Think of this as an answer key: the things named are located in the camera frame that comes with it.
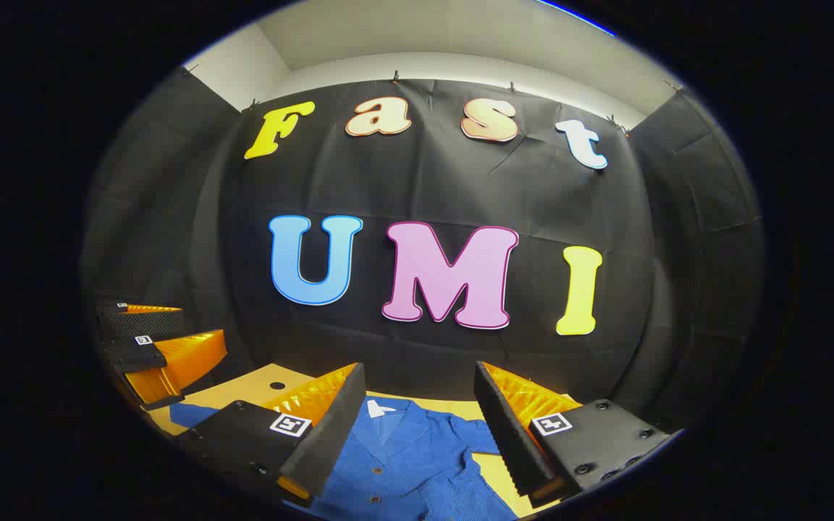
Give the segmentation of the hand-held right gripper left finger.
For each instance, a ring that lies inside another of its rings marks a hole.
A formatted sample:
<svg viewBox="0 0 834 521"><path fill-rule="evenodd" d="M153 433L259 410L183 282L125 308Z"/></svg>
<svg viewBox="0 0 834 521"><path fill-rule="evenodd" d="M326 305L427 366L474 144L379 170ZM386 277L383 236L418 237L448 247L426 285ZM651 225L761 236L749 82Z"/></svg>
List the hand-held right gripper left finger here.
<svg viewBox="0 0 834 521"><path fill-rule="evenodd" d="M235 400L174 445L245 494L307 507L324 492L365 393L363 364L347 364L262 406Z"/></svg>

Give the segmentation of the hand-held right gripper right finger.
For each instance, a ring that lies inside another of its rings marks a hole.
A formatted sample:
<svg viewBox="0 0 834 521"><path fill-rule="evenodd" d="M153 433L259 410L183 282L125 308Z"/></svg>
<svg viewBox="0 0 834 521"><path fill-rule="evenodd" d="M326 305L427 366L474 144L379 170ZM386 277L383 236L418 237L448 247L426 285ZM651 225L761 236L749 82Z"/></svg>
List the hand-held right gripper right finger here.
<svg viewBox="0 0 834 521"><path fill-rule="evenodd" d="M483 360L473 390L514 488L532 507L600 487L671 439L612 400L579 403Z"/></svg>

